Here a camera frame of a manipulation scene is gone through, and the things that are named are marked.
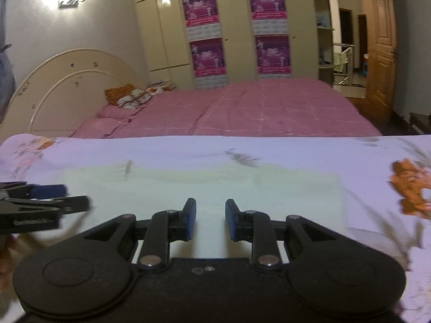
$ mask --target wall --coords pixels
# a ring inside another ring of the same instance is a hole
[[[358,26],[358,15],[363,14],[362,0],[338,0],[339,8],[344,8],[352,11],[353,19],[353,43],[356,46],[354,67],[359,68],[359,26]]]
[[[394,110],[431,113],[431,0],[394,0],[397,22],[397,84]]]
[[[41,0],[8,0],[6,43],[12,44],[7,52],[18,85],[39,64],[72,48],[112,53],[149,81],[133,0],[87,0],[63,10]]]
[[[331,22],[332,22],[332,40],[334,43],[341,43],[341,24],[340,24],[340,7],[338,0],[329,0],[331,8]],[[334,46],[334,52],[341,52],[341,46]]]

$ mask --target orange patterned pillow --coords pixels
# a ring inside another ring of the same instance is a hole
[[[127,96],[130,94],[136,86],[132,84],[127,84],[123,87],[117,87],[116,89],[107,89],[105,90],[105,97],[109,104],[117,105],[117,102],[120,98]]]

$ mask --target floor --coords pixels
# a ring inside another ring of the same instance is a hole
[[[367,117],[362,110],[363,101],[366,95],[367,78],[354,73],[352,77],[352,84],[354,86],[338,85],[340,81],[344,79],[344,76],[336,76],[334,74],[334,85],[333,89],[344,95],[372,124],[382,133],[383,136],[407,136],[417,135],[416,130],[410,127],[410,125],[401,117],[395,113],[392,115],[387,123],[378,123]]]
[[[387,123],[376,122],[372,118],[367,117],[363,111],[364,100],[358,98],[348,98],[348,100],[358,109],[358,112],[381,132],[383,136],[410,136],[417,135],[414,130],[403,118],[393,113]]]
[[[346,78],[345,76],[337,76],[337,74],[334,73],[333,82],[334,84],[338,84],[339,82],[343,81],[345,78]],[[367,77],[362,76],[360,73],[353,73],[352,85],[356,87],[367,87]]]
[[[333,89],[335,91],[340,92],[344,97],[348,98],[365,98],[367,86],[367,78],[365,76],[362,76],[359,73],[353,73],[352,86],[348,86],[347,83],[344,83],[343,85],[338,85],[338,83],[340,83],[344,79],[344,76],[337,76],[336,74],[334,74]]]
[[[365,87],[333,85],[332,88],[340,92],[344,97],[365,98]]]

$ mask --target bed headboard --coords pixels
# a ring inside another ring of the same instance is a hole
[[[12,96],[0,142],[16,134],[68,137],[106,105],[104,90],[140,84],[125,62],[104,51],[79,48],[33,70]]]

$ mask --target floral bedsheet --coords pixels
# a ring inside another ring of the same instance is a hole
[[[57,181],[62,171],[76,167],[123,166],[119,174],[126,178],[133,166],[199,170],[223,162],[336,174],[343,185],[347,234],[392,256],[406,271],[397,313],[407,323],[431,322],[431,136],[83,140],[18,135],[0,147],[1,179],[32,183]],[[1,322],[12,322],[17,312],[12,304]]]

